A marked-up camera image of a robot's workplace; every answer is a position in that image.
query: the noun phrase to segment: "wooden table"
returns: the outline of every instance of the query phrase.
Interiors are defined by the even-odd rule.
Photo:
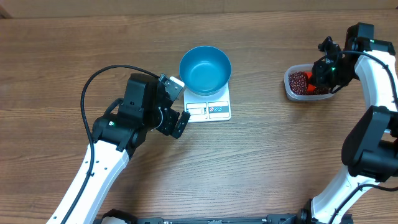
[[[329,100],[294,103],[284,72],[321,57],[330,35],[344,45],[357,22],[398,45],[391,11],[267,12],[0,21],[0,223],[44,223],[85,154],[80,93],[112,64],[178,75],[183,54],[213,45],[233,64],[232,120],[189,124],[179,140],[149,133],[111,187],[99,214],[248,217],[296,212],[341,165],[341,145],[364,113],[361,85]],[[96,78],[90,125],[122,97],[132,71]],[[182,101],[176,102],[182,110]],[[398,185],[391,179],[386,186]],[[398,194],[372,190],[350,211],[356,223],[396,223]]]

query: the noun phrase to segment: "red beans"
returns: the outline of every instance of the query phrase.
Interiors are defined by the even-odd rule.
[[[297,95],[306,95],[308,81],[304,72],[295,72],[289,75],[289,85],[292,92]]]
[[[315,87],[314,91],[308,92],[308,78],[304,72],[295,72],[289,76],[289,85],[292,92],[297,95],[323,95],[328,94],[328,88]]]

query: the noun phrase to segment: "red object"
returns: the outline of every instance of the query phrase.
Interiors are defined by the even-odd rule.
[[[304,72],[304,74],[307,76],[308,79],[310,79],[312,76],[312,72]],[[315,90],[315,85],[308,84],[307,93],[311,95],[311,93],[313,93],[314,90]]]

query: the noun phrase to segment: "wood grain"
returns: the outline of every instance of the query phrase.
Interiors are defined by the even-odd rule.
[[[395,10],[1,20],[0,223],[44,223],[55,211],[88,143],[79,101],[92,73],[126,63],[178,76],[180,59],[198,45],[218,47],[232,61],[231,121],[189,124],[179,140],[149,133],[99,214],[296,212],[340,168],[341,145],[364,100],[353,81],[329,100],[291,102],[283,75],[316,61],[326,36],[343,44],[359,21],[374,24],[377,39],[398,43]],[[93,81],[90,124],[123,96],[130,73],[115,69]],[[356,223],[396,223],[398,196],[372,190],[350,212]]]
[[[9,17],[395,9],[397,0],[0,0]]]

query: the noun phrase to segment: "white plastic box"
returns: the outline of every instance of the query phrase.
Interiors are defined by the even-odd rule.
[[[311,72],[313,64],[294,65],[291,66],[285,73],[285,89],[287,98],[292,101],[308,101],[308,100],[324,100],[333,96],[333,94],[303,96],[295,94],[289,85],[289,76],[295,72]]]

